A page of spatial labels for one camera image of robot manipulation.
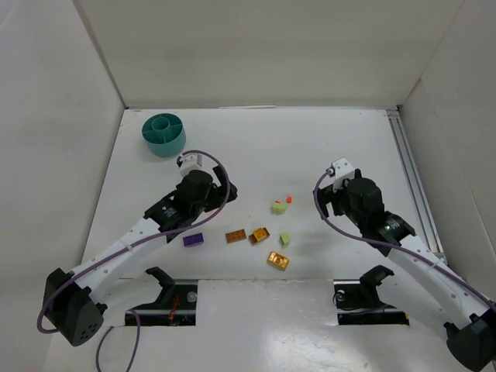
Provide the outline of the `small light green lego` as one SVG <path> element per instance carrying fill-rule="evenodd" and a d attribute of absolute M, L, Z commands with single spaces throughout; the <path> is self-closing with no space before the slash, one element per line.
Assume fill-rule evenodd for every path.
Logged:
<path fill-rule="evenodd" d="M 279 240 L 281 242 L 281 245 L 283 247 L 287 247 L 290 245 L 291 243 L 291 237 L 289 236 L 289 234 L 286 232 L 283 232 L 280 234 L 280 237 L 279 237 Z"/>

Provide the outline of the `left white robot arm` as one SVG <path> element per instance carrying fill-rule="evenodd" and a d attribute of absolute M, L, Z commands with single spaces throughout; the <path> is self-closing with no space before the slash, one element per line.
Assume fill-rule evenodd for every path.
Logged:
<path fill-rule="evenodd" d="M 123 274 L 160 248 L 160 239 L 170 243 L 201 226 L 202 214 L 215 217 L 236 197 L 237 189 L 221 164 L 211 174 L 191 170 L 120 240 L 68 272 L 57 268 L 48 275 L 36 321 L 39 332 L 49 332 L 42 325 L 47 319 L 51 332 L 60 333 L 72 346 L 86 343 L 102 327 L 111 308 L 106 292 Z"/>

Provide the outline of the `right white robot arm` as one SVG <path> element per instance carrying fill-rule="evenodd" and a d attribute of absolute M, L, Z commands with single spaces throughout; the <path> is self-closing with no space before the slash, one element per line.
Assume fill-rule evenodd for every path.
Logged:
<path fill-rule="evenodd" d="M 495 360 L 495 303 L 454 273 L 422 242 L 413 227 L 384 207 L 380 188 L 350 164 L 332 165 L 333 182 L 312 192 L 324 222 L 346 216 L 365 242 L 403 269 L 425 291 L 404 289 L 394 272 L 378 265 L 360 279 L 368 300 L 385 302 L 430 328 L 446 342 L 452 356 L 470 371 Z"/>

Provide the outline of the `orange translucent lego brick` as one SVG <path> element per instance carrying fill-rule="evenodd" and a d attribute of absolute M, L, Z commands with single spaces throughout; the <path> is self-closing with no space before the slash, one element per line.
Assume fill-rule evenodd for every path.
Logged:
<path fill-rule="evenodd" d="M 259 229 L 255 229 L 251 235 L 248 236 L 248 239 L 252 245 L 257 245 L 258 243 L 266 240 L 270 236 L 266 227 L 260 227 Z"/>

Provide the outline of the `light green lego piece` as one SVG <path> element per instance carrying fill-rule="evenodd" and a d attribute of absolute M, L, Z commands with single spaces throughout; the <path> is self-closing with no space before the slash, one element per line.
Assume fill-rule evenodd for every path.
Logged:
<path fill-rule="evenodd" d="M 274 202 L 271 206 L 271 211 L 273 214 L 284 214 L 288 209 L 288 204 Z"/>

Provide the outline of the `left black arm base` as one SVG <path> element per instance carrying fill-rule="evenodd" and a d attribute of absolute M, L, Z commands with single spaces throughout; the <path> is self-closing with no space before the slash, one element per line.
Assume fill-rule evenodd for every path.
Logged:
<path fill-rule="evenodd" d="M 139 317 L 140 325 L 145 327 L 195 326 L 198 280 L 176 281 L 159 267 L 146 270 L 146 279 L 152 277 L 160 285 L 160 291 L 153 300 L 133 308 Z"/>

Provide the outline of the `yellow lego brick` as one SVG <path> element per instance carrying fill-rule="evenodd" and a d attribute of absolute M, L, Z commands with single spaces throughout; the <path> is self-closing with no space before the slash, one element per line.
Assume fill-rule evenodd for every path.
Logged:
<path fill-rule="evenodd" d="M 267 257 L 267 263 L 278 270 L 287 270 L 290 260 L 275 251 L 271 251 Z"/>

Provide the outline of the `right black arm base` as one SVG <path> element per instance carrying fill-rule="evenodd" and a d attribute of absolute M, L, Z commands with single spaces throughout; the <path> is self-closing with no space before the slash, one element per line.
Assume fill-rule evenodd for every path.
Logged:
<path fill-rule="evenodd" d="M 373 267 L 359 279 L 333 281 L 332 302 L 339 326 L 409 326 L 408 315 L 379 299 L 377 288 L 394 272 L 382 265 Z"/>

